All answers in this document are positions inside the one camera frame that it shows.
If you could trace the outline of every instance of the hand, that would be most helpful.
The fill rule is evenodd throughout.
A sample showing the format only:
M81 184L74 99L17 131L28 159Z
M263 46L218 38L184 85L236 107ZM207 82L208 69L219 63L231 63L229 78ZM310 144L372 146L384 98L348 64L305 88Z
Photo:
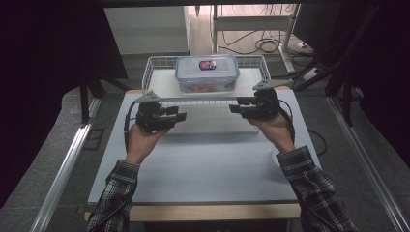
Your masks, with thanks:
M154 150L158 140L170 130L158 130L153 133L147 133L139 125L132 125L129 132L129 150L126 160L141 164Z
M263 134L265 134L265 137L271 141L281 153L295 150L287 122L281 114L266 121L255 119L248 119L248 121L250 124L259 127Z

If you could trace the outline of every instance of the white wall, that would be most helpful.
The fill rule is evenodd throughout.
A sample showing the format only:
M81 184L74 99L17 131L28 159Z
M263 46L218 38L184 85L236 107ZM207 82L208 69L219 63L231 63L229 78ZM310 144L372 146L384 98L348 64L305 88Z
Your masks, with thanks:
M188 52L188 8L110 8L105 14L120 53Z

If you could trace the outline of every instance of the black curtain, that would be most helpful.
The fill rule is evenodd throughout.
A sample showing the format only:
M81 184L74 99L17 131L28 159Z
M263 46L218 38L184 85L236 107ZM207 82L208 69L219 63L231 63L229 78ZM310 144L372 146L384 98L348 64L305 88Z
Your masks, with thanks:
M42 147L80 78L127 78L103 8L0 3L0 205Z
M362 110L410 166L409 28L410 2L383 1L349 67Z

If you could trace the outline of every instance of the plaid shirt sleeve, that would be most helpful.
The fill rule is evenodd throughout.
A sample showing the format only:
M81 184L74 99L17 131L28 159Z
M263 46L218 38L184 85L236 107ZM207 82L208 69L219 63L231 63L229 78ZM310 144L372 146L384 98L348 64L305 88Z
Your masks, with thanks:
M103 191L96 210L91 214L87 231L93 229L112 210L126 201L111 219L109 219L98 231L128 231L130 220L130 209L132 207L131 197L135 193L137 185L139 165L124 159L117 160L117 163L108 177L105 179L106 186Z
M307 146L277 158L301 205L304 231L359 231L337 198L331 179L314 165Z

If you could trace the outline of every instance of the person's left hand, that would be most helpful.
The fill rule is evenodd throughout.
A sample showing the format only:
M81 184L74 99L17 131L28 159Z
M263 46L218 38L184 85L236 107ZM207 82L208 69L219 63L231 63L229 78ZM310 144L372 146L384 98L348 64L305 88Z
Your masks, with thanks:
M170 130L158 130L153 133L147 133L139 125L132 125L129 132L129 150L126 160L141 164L154 150L158 140Z

